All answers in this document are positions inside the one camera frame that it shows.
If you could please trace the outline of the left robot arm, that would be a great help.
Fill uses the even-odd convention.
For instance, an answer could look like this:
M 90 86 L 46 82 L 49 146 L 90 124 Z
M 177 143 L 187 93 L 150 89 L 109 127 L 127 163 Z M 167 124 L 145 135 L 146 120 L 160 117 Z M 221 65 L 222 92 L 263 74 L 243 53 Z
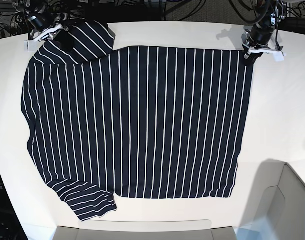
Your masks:
M 265 0 L 255 11 L 258 21 L 251 29 L 246 29 L 243 38 L 243 62 L 246 66 L 254 65 L 263 54 L 273 55 L 275 61 L 285 60 L 283 46 L 278 42 L 279 23 L 285 19 L 280 14 L 279 0 Z

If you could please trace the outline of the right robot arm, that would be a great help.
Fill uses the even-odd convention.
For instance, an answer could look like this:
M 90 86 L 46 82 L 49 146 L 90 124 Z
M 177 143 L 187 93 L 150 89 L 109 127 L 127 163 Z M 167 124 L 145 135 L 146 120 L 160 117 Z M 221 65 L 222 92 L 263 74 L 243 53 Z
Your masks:
M 68 13 L 52 13 L 47 0 L 14 0 L 13 7 L 23 14 L 28 27 L 28 39 L 24 43 L 26 51 L 37 51 L 41 42 L 56 43 L 64 52 L 73 50 L 74 40 L 69 35 Z

